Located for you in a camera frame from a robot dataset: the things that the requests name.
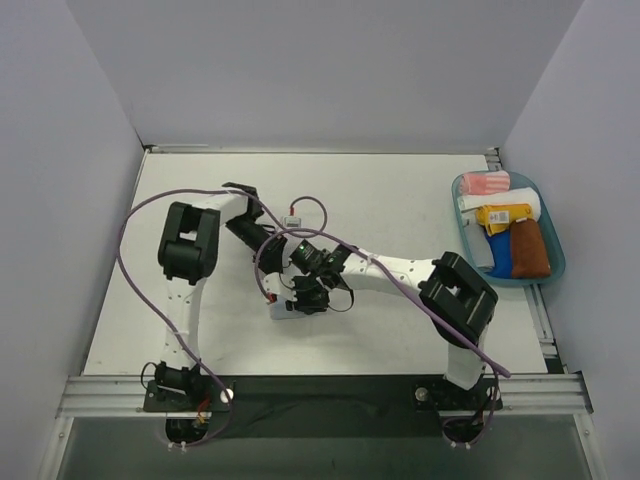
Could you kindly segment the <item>brown towel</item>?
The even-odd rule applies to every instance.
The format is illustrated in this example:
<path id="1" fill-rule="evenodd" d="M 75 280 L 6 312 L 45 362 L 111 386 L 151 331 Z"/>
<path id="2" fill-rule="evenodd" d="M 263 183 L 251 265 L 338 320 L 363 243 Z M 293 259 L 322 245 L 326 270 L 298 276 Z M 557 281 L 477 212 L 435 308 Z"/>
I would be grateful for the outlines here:
<path id="1" fill-rule="evenodd" d="M 538 223 L 523 219 L 510 225 L 513 279 L 541 279 L 551 275 L 546 246 Z"/>

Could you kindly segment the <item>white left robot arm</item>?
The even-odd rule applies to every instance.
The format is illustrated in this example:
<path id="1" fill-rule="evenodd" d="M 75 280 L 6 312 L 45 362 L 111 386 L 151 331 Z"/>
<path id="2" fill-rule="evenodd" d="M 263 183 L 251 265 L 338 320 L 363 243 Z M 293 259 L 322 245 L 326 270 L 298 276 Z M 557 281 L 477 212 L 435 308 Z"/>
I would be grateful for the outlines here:
<path id="1" fill-rule="evenodd" d="M 227 228 L 257 251 L 270 236 L 257 223 L 264 214 L 258 199 L 255 187 L 227 182 L 221 194 L 169 206 L 157 259 L 166 279 L 170 324 L 154 381 L 181 412 L 195 409 L 211 388 L 212 378 L 198 364 L 198 330 L 204 286 L 218 262 L 220 231 Z"/>

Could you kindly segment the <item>light blue towel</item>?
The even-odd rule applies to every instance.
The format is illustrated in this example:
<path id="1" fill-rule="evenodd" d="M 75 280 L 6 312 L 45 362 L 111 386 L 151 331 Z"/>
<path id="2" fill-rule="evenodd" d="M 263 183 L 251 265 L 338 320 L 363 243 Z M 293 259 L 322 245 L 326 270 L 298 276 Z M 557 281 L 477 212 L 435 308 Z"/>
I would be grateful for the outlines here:
<path id="1" fill-rule="evenodd" d="M 277 297 L 268 305 L 269 316 L 274 321 L 300 319 L 307 317 L 307 314 L 295 309 L 295 304 L 285 299 Z"/>

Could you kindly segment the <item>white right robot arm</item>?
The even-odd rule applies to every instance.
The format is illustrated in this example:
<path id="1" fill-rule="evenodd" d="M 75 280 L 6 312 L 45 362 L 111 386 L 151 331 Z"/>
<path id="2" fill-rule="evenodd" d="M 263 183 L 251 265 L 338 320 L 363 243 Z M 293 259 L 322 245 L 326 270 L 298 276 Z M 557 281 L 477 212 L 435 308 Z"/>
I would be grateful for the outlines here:
<path id="1" fill-rule="evenodd" d="M 405 296 L 416 303 L 448 343 L 445 401 L 458 410 L 477 401 L 477 383 L 490 364 L 483 344 L 498 295 L 459 254 L 409 260 L 344 245 L 320 250 L 304 240 L 289 260 L 301 272 L 294 291 L 307 313 L 325 311 L 336 289 Z"/>

